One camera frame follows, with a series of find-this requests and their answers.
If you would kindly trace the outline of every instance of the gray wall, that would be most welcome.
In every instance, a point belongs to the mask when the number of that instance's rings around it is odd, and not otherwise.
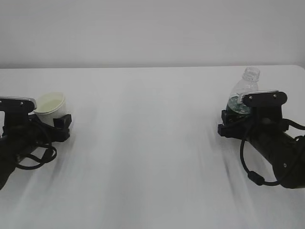
[[[0,68],[305,66],[304,0],[0,0]]]

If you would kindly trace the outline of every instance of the black cable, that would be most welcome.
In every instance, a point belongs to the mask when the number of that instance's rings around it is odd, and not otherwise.
[[[291,121],[293,123],[293,127],[295,126],[301,126],[293,121]],[[287,178],[288,175],[290,175],[290,173],[293,171],[293,169],[295,168],[296,164],[298,163],[299,159],[301,158],[302,154],[303,154],[303,150],[305,148],[305,140],[300,142],[300,146],[297,149],[297,155],[294,158],[294,160],[292,161],[292,163],[290,164],[289,168],[286,170],[286,172],[284,173],[284,175],[281,176],[281,178],[279,178],[276,181],[273,182],[268,182],[265,181],[265,179],[259,175],[258,173],[254,172],[254,171],[250,171],[244,161],[244,143],[246,141],[246,138],[248,137],[249,132],[251,131],[253,127],[253,124],[250,124],[249,128],[246,130],[246,133],[242,139],[242,142],[240,144],[240,160],[241,163],[243,165],[244,170],[246,171],[246,173],[248,174],[248,178],[250,180],[252,180],[254,183],[256,183],[257,185],[266,185],[266,186],[277,186],[280,185],[281,182]]]
[[[52,146],[52,140],[51,140],[49,134],[47,133],[47,131],[44,128],[42,128],[38,123],[35,123],[35,122],[30,122],[30,123],[33,124],[34,126],[36,126],[43,133],[43,135],[45,136],[45,138],[47,140],[47,145],[46,144],[39,144],[36,141],[34,143],[31,143],[34,146],[46,148],[44,154],[42,155],[42,158],[38,158],[38,157],[36,157],[32,154],[24,155],[24,157],[27,157],[27,158],[32,159],[32,160],[39,163],[35,166],[23,166],[23,165],[20,165],[19,163],[16,163],[14,160],[11,160],[10,158],[5,158],[10,163],[13,163],[17,168],[23,169],[23,170],[33,170],[33,169],[40,168],[44,164],[54,160],[57,156],[57,150],[56,150],[55,147]],[[22,134],[20,131],[14,131],[14,132],[15,132],[15,134],[20,134],[21,137],[25,138],[29,142],[33,141],[33,139],[29,139],[27,136]]]
[[[286,124],[296,128],[296,129],[305,130],[305,126],[300,125],[300,124],[298,124],[298,123],[296,123],[296,122],[294,122],[294,121],[292,121],[290,119],[283,118],[282,122],[285,122]]]

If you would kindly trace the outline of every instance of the white paper cup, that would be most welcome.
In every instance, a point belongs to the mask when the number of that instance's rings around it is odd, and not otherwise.
[[[61,118],[67,114],[65,96],[62,92],[51,92],[37,99],[34,113],[45,124],[54,126],[53,118]]]

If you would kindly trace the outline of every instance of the white tablecloth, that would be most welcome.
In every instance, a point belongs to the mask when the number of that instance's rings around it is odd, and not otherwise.
[[[304,124],[304,69],[259,68],[260,89],[286,92],[284,117]],[[217,134],[244,69],[0,70],[1,95],[64,92],[73,118],[71,137],[55,143],[53,162],[10,176],[0,191],[0,227],[304,228],[304,191],[255,185],[241,167],[240,141]],[[271,165],[249,144],[245,159],[274,179]]]

